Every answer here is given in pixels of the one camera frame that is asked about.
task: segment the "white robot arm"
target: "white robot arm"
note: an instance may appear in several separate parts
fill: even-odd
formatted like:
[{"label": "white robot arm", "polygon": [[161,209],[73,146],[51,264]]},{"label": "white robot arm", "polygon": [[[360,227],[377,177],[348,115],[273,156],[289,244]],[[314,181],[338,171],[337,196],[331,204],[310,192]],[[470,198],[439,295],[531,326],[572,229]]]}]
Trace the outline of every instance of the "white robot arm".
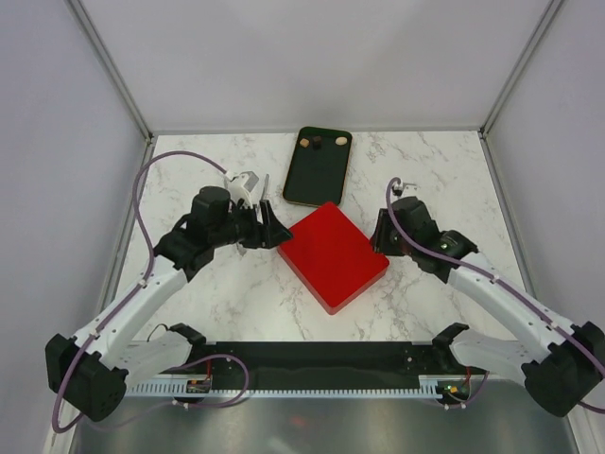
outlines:
[{"label": "white robot arm", "polygon": [[[228,175],[226,188],[203,187],[193,199],[191,213],[153,249],[148,279],[142,280],[146,275],[142,271],[140,280],[73,337],[57,334],[46,345],[51,390],[60,391],[68,368],[80,354],[64,398],[93,421],[100,421],[117,407],[126,389],[185,363],[192,347],[205,338],[182,323],[154,341],[136,347],[129,344],[158,308],[213,260],[216,248],[238,244],[246,249],[272,249],[292,238],[269,202],[258,200],[265,193],[258,190],[258,183],[253,172],[244,172]],[[119,306],[119,316],[108,317]]]},{"label": "white robot arm", "polygon": [[379,212],[372,236],[374,250],[411,256],[421,270],[472,298],[516,338],[498,340],[455,323],[434,344],[447,347],[462,365],[525,386],[538,404],[557,416],[567,414],[602,380],[595,364],[575,345],[603,364],[605,336],[598,327],[590,322],[576,326],[540,304],[503,277],[467,237],[454,230],[440,231],[416,197],[401,198],[390,210]]}]

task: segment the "marble surface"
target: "marble surface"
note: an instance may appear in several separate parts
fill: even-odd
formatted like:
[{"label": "marble surface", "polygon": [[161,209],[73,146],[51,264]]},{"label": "marble surface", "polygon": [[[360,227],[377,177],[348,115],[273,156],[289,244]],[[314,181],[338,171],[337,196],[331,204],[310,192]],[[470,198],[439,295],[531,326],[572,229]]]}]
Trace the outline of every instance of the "marble surface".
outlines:
[{"label": "marble surface", "polygon": [[[268,198],[278,219],[289,226],[312,208],[293,205],[282,189],[296,134],[230,134],[159,137],[155,155],[187,149],[219,161],[235,172],[268,173]],[[442,229],[456,229],[517,283],[521,277],[475,132],[354,133],[340,209],[367,236],[385,187],[399,176],[419,185],[418,195]],[[157,163],[147,177],[142,213],[154,242],[190,209],[208,184],[222,185],[212,167],[190,157]],[[135,279],[146,259],[135,227],[120,287]],[[175,294],[137,339],[157,323],[187,323],[211,341],[428,341],[453,322],[501,339],[511,334],[466,296],[425,275],[408,258],[391,258],[381,280],[335,316],[328,315],[276,251],[235,246],[216,251],[215,260]]]}]

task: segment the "metal frame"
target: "metal frame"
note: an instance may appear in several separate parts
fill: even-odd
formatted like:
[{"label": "metal frame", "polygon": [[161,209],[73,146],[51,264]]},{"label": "metal frame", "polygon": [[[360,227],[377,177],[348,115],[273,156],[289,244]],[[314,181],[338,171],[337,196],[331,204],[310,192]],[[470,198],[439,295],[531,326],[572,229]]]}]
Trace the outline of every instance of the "metal frame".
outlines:
[{"label": "metal frame", "polygon": [[[126,391],[126,397],[166,397],[173,398],[191,398],[202,394],[202,397],[228,397],[233,398],[237,395],[237,390],[213,390],[203,393],[192,393],[188,388],[188,381],[197,379],[202,381],[207,375],[157,375],[154,378],[141,382],[138,385]],[[441,399],[443,395],[437,392],[439,381],[446,381],[443,378],[420,378],[418,388],[398,388],[389,390],[248,390],[242,397],[260,397],[260,398],[305,398],[316,399]]]},{"label": "metal frame", "polygon": [[520,77],[525,72],[527,65],[531,61],[531,58],[533,57],[536,49],[538,48],[538,45],[546,35],[546,32],[550,29],[550,26],[552,25],[553,21],[559,14],[559,11],[561,10],[562,6],[566,3],[566,1],[567,0],[550,0],[550,3],[542,13],[540,20],[538,21],[538,24],[531,33],[531,36],[529,37],[525,48],[521,52],[521,55],[517,59],[517,62],[514,64],[512,71],[507,77],[507,80],[504,83],[502,90],[500,90],[500,94],[496,98],[496,101],[494,102],[490,113],[488,113],[488,116],[485,119],[485,123],[481,127],[481,132],[483,132],[484,134],[487,135],[492,130],[493,124],[502,112],[502,108],[505,106],[507,100],[509,99],[512,90],[516,86]]},{"label": "metal frame", "polygon": [[596,427],[596,418],[591,416],[593,415],[588,410],[581,408],[575,408],[567,415],[567,421],[576,441],[579,454],[605,452],[605,446],[602,445],[603,442],[598,436],[601,429]]},{"label": "metal frame", "polygon": [[117,90],[118,94],[122,97],[122,100],[126,104],[130,116],[132,117],[132,120],[134,120],[143,136],[146,139],[150,139],[152,137],[151,130],[143,118],[141,111],[137,107],[134,98],[130,94],[130,90],[126,85],[126,82],[124,79],[122,79],[122,76],[118,71],[115,62],[113,61],[112,56],[103,43],[103,40],[101,40],[98,31],[96,31],[95,25],[93,24],[88,11],[82,5],[80,0],[65,0],[65,4],[73,14],[82,32],[91,44],[91,48],[95,52],[99,62],[101,63],[101,66],[103,66],[103,69],[109,76],[113,86]]},{"label": "metal frame", "polygon": [[[139,168],[143,167],[153,157],[155,151],[157,139],[153,138],[147,142],[145,153],[143,153],[143,159]],[[137,197],[141,197],[143,194],[143,188],[147,181],[147,173],[141,178],[139,184]],[[132,236],[132,229],[134,228],[134,210],[132,209],[132,197],[129,197],[129,204],[126,213],[123,216],[122,228],[120,229],[119,237],[113,246],[113,260],[108,269],[107,277],[103,283],[101,290],[101,298],[96,308],[96,313],[100,313],[105,306],[107,306],[117,292],[117,287],[120,283],[120,275],[124,268],[124,262],[126,260],[126,254],[129,249],[130,237]]]},{"label": "metal frame", "polygon": [[[329,125],[331,128],[343,128],[338,125]],[[479,131],[481,129],[480,125],[473,126],[435,126],[435,127],[384,127],[384,128],[346,128],[349,132],[430,132],[430,131]],[[153,134],[160,135],[196,135],[196,134],[273,134],[273,133],[283,133],[283,132],[292,132],[292,129],[286,128],[267,128],[261,130],[158,130],[154,131]]]},{"label": "metal frame", "polygon": [[485,135],[482,132],[479,132],[478,135],[479,142],[481,143],[481,147],[483,148],[485,162],[487,163],[488,170],[490,171],[490,175],[492,176],[492,183],[493,188],[495,189],[495,195],[498,198],[500,210],[502,211],[502,216],[504,217],[504,224],[506,225],[507,231],[509,232],[510,244],[512,245],[512,251],[514,252],[514,255],[517,259],[517,265],[519,266],[519,271],[521,272],[521,279],[523,279],[523,285],[526,288],[526,292],[535,298],[536,288],[533,284],[533,280],[529,272],[529,267],[527,265],[525,253],[526,248],[523,247],[521,237],[519,236],[518,223],[516,222],[512,211],[510,210],[509,198],[506,195],[506,191],[500,178],[501,172],[498,170],[498,167],[494,161],[492,150],[488,145]]}]

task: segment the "metal floor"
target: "metal floor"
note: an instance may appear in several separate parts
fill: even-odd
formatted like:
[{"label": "metal floor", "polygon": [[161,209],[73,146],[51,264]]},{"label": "metal floor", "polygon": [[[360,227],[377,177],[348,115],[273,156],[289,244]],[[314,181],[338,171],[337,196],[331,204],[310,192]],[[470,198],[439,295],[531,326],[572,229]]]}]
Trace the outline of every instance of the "metal floor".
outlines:
[{"label": "metal floor", "polygon": [[[156,403],[130,398],[106,423]],[[83,425],[81,454],[577,453],[566,419],[540,409],[523,388],[490,381],[467,410],[415,400],[256,398],[228,409],[157,410],[111,433]]]}]

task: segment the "red block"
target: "red block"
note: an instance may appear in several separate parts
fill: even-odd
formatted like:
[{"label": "red block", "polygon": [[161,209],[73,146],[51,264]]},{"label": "red block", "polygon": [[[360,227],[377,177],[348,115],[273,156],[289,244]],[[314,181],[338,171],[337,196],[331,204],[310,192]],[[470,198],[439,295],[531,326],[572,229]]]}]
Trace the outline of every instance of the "red block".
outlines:
[{"label": "red block", "polygon": [[290,227],[279,254],[330,315],[380,279],[389,260],[329,202]]}]

